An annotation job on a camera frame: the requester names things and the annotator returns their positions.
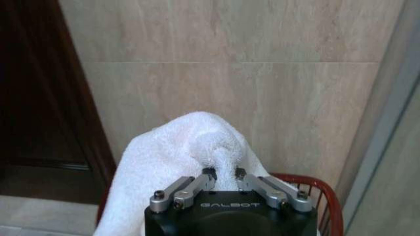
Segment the wall tile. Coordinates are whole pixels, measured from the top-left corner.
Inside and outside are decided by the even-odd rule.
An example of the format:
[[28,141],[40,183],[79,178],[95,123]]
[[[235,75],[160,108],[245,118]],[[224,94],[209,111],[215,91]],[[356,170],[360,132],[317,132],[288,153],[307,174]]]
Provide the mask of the wall tile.
[[403,0],[172,1],[176,61],[380,61]]
[[60,0],[88,61],[381,59],[403,0]]
[[336,184],[376,63],[85,63],[84,67],[97,83],[91,83],[93,91],[121,82],[116,89],[123,89],[108,93],[107,99],[93,92],[108,139],[124,141],[119,147],[111,142],[117,160],[133,136],[204,110],[244,134],[269,171],[312,175]]
[[60,0],[84,61],[172,61],[168,2]]

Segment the red plastic basket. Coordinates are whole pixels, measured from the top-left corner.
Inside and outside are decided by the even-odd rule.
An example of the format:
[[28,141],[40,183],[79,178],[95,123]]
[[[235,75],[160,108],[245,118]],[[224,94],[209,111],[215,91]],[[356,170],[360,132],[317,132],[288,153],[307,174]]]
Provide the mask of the red plastic basket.
[[[316,209],[319,215],[321,215],[321,219],[319,220],[319,231],[323,236],[343,236],[343,215],[341,215],[341,207],[339,200],[336,198],[335,191],[329,187],[329,185],[312,177],[308,176],[299,176],[299,175],[288,175],[288,174],[279,174],[271,173],[272,176],[277,177],[283,181],[288,183],[293,183],[297,185],[299,189],[303,189],[307,185],[308,187],[308,195],[312,199],[316,199]],[[313,188],[319,189],[319,193],[313,195],[315,191]],[[108,191],[107,189],[105,194],[103,195],[101,202],[99,204],[97,215],[96,215],[96,224],[99,223],[107,199],[108,199]],[[320,209],[320,202],[323,197],[327,200],[327,205],[324,209]]]

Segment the towel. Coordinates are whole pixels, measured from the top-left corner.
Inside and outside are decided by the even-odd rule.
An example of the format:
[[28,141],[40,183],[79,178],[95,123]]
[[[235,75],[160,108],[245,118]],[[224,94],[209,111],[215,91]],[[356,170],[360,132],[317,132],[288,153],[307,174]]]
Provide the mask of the towel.
[[135,137],[124,151],[95,236],[144,236],[155,190],[216,169],[215,190],[237,190],[235,168],[268,176],[244,136],[217,115],[189,113]]

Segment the beige wall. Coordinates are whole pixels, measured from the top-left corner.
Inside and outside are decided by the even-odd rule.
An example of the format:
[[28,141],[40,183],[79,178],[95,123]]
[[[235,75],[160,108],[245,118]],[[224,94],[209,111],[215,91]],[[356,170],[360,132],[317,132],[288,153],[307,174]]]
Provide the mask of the beige wall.
[[337,182],[403,0],[61,0],[115,159],[196,110]]
[[420,85],[361,200],[348,236],[420,232]]

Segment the dark brown door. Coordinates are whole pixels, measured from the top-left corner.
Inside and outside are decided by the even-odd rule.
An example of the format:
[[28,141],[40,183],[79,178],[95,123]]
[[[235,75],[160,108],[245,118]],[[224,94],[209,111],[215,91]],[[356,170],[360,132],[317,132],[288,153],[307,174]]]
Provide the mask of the dark brown door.
[[116,166],[59,3],[0,0],[0,8],[0,194],[7,177],[40,172],[104,189]]

